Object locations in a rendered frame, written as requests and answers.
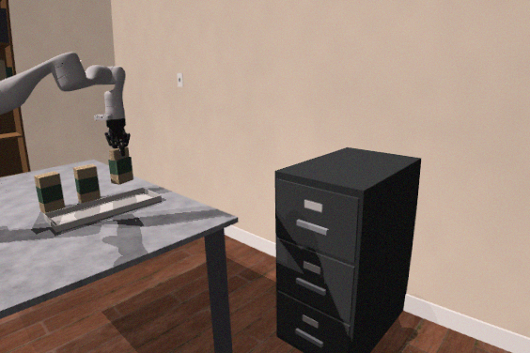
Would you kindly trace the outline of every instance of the white tray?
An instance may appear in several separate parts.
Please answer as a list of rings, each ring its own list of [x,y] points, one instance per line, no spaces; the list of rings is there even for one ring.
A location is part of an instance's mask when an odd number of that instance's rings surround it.
[[[162,197],[156,192],[136,189],[47,212],[44,213],[44,219],[54,231],[60,232],[160,202]]]

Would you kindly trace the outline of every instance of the baseboard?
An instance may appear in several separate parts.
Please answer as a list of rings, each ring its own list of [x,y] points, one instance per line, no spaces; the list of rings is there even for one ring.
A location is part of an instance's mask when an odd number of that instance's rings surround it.
[[[265,238],[258,237],[233,225],[225,229],[225,234],[230,238],[255,248],[270,256],[276,256],[276,244]],[[426,300],[405,297],[405,312],[425,318],[435,324],[455,330],[471,338],[500,347],[510,353],[530,352],[530,338],[518,333],[495,327],[468,315],[463,315],[445,307],[430,303]]]

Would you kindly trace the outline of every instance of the wall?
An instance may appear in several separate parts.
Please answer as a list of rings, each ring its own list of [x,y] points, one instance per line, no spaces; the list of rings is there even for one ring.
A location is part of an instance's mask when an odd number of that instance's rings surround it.
[[[85,68],[114,65],[110,0],[9,0],[17,72],[66,52]],[[107,161],[103,94],[112,86],[63,92],[53,76],[40,82],[22,106],[32,171],[85,160]]]
[[[274,241],[274,170],[420,157],[408,293],[530,337],[529,1],[112,0],[135,172]]]

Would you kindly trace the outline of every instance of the black filing cabinet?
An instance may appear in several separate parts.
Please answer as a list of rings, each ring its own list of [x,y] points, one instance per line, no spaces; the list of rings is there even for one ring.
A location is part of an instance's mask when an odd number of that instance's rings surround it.
[[[275,172],[277,336],[369,353],[403,311],[419,158],[344,148]]]

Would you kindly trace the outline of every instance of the bookshelf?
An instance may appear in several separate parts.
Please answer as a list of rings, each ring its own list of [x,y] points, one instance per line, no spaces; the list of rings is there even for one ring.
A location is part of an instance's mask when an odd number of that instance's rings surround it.
[[[16,73],[8,0],[0,0],[0,80]],[[20,108],[0,115],[0,177],[29,172]]]

